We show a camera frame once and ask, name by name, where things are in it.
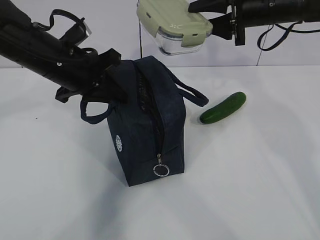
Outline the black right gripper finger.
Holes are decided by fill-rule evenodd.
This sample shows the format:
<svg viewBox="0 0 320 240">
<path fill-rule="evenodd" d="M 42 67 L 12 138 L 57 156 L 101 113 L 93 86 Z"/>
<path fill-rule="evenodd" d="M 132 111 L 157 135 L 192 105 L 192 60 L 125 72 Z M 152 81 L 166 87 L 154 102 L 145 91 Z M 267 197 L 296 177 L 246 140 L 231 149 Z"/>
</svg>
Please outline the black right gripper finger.
<svg viewBox="0 0 320 240">
<path fill-rule="evenodd" d="M 230 5 L 230 0 L 196 0 L 189 4 L 188 12 L 226 14 Z"/>
<path fill-rule="evenodd" d="M 232 13 L 227 13 L 216 18 L 208 20 L 212 24 L 211 34 L 225 40 L 233 38 L 233 18 Z"/>
</svg>

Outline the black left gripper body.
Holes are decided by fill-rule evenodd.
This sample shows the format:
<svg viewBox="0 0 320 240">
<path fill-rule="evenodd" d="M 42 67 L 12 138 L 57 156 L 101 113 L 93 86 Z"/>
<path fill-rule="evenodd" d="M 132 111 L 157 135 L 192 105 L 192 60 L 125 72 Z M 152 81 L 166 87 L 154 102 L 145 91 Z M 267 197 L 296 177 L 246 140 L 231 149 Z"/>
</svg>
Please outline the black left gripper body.
<svg viewBox="0 0 320 240">
<path fill-rule="evenodd" d="M 32 70 L 60 86 L 55 99 L 62 103 L 94 88 L 104 88 L 105 69 L 120 63 L 121 54 L 113 48 L 98 53 L 54 37 L 32 39 Z"/>
</svg>

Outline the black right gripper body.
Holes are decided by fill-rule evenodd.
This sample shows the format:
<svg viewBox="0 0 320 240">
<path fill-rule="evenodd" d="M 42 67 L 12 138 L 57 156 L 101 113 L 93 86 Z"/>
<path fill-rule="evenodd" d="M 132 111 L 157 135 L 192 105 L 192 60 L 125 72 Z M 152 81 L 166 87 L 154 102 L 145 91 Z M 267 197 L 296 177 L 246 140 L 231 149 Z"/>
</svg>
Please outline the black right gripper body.
<svg viewBox="0 0 320 240">
<path fill-rule="evenodd" d="M 245 28 L 265 26 L 272 23 L 275 0 L 230 0 L 230 25 L 236 46 L 246 43 Z"/>
</svg>

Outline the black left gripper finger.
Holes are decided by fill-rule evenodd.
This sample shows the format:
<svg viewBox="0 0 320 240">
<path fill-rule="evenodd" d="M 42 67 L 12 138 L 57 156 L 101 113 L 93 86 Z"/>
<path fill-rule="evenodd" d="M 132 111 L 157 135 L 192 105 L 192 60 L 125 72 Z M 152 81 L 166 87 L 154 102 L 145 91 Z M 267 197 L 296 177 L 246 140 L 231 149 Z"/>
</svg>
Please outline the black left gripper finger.
<svg viewBox="0 0 320 240">
<path fill-rule="evenodd" d="M 87 93 L 82 95 L 82 101 L 84 102 L 95 102 L 95 103 L 110 103 L 113 100 L 116 100 L 117 96 L 111 88 L 93 88 Z"/>
<path fill-rule="evenodd" d="M 118 101 L 126 103 L 128 101 L 128 95 L 117 83 L 112 67 L 104 70 L 103 98 L 106 102 Z"/>
</svg>

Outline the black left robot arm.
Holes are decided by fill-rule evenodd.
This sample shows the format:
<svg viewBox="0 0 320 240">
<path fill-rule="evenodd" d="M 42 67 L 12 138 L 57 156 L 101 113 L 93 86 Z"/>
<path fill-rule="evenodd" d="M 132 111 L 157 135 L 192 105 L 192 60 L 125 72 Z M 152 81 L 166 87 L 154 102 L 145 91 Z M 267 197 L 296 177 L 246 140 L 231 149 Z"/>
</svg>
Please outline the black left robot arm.
<svg viewBox="0 0 320 240">
<path fill-rule="evenodd" d="M 121 64 L 121 54 L 80 48 L 90 35 L 85 18 L 68 11 L 54 9 L 44 25 L 12 1 L 0 2 L 1 56 L 59 85 L 55 99 L 62 103 L 75 95 L 87 102 L 125 103 L 128 95 L 110 73 Z"/>
</svg>

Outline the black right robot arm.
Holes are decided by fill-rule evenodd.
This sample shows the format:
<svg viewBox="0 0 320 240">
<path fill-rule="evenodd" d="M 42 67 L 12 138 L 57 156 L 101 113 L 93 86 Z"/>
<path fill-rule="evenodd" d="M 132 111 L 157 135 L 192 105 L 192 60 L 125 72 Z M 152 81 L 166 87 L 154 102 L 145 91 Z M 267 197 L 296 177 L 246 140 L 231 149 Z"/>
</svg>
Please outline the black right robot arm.
<svg viewBox="0 0 320 240">
<path fill-rule="evenodd" d="M 211 34 L 225 40 L 234 38 L 236 46 L 246 43 L 246 28 L 259 26 L 278 27 L 284 30 L 281 38 L 268 48 L 262 47 L 262 39 L 272 29 L 262 33 L 257 46 L 267 52 L 278 47 L 290 33 L 298 33 L 294 26 L 320 21 L 318 0 L 196 0 L 188 6 L 189 13 L 220 13 L 209 22 Z"/>
</svg>

